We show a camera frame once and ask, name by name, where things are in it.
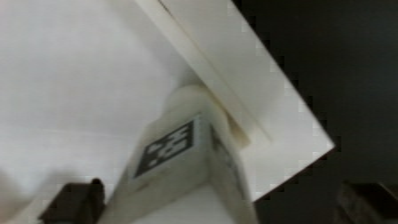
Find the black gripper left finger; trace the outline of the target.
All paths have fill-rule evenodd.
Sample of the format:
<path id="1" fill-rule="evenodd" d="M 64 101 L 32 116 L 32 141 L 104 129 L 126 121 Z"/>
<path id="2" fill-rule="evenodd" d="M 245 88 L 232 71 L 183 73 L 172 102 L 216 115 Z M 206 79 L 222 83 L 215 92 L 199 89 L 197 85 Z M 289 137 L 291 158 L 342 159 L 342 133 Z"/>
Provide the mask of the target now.
<path id="1" fill-rule="evenodd" d="M 97 178 L 88 183 L 67 183 L 40 213 L 42 224 L 96 224 L 104 210 L 104 186 Z"/>

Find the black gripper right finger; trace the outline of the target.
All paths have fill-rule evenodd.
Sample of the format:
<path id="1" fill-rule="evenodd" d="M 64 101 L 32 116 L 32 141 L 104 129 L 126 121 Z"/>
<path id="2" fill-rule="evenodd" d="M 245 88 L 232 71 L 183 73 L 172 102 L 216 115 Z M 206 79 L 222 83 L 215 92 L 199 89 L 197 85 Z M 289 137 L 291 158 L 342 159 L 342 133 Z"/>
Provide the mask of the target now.
<path id="1" fill-rule="evenodd" d="M 332 224 L 398 224 L 398 184 L 341 184 Z"/>

